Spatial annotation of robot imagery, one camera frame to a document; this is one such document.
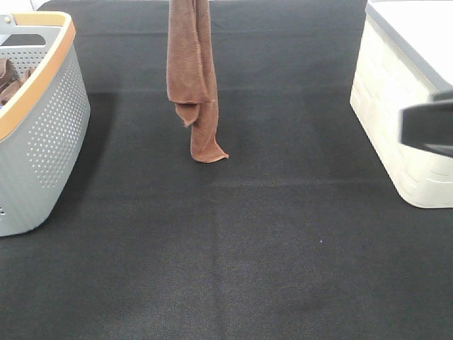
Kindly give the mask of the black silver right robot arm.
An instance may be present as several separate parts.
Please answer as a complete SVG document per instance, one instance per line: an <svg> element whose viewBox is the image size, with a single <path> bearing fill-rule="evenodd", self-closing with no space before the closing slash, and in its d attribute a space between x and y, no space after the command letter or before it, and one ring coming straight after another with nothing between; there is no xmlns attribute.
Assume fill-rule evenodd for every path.
<svg viewBox="0 0 453 340"><path fill-rule="evenodd" d="M434 93L427 103L402 109L399 142L452 158L452 91Z"/></svg>

